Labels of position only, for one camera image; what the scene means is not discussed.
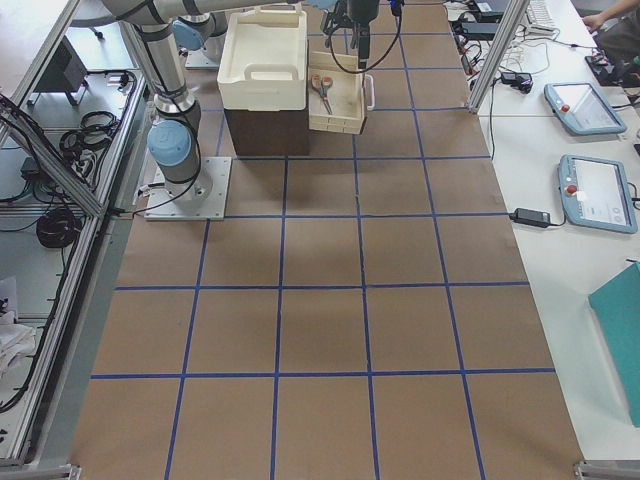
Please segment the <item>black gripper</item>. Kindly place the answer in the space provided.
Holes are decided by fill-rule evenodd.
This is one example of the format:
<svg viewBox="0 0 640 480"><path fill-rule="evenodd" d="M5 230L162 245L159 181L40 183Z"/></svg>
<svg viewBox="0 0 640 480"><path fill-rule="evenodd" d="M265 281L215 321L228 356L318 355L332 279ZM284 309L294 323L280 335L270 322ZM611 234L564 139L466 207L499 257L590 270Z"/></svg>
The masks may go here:
<svg viewBox="0 0 640 480"><path fill-rule="evenodd" d="M358 68L365 69L370 57L370 23L373 21L373 2L370 0L335 1L322 6L322 32L325 47L332 48L332 37L340 28L350 29L357 36Z"/></svg>

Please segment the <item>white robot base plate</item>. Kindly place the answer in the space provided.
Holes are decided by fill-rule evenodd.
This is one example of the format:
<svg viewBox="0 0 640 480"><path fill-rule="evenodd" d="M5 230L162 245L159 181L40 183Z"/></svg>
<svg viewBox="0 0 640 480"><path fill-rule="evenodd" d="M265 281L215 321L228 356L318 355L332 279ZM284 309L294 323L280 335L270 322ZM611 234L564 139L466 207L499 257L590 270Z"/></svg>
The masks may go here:
<svg viewBox="0 0 640 480"><path fill-rule="evenodd" d="M166 184L157 167L154 182L162 186L150 191L144 217L158 221L223 220L231 167L231 157L204 157L198 178L182 196L179 194L188 184Z"/></svg>

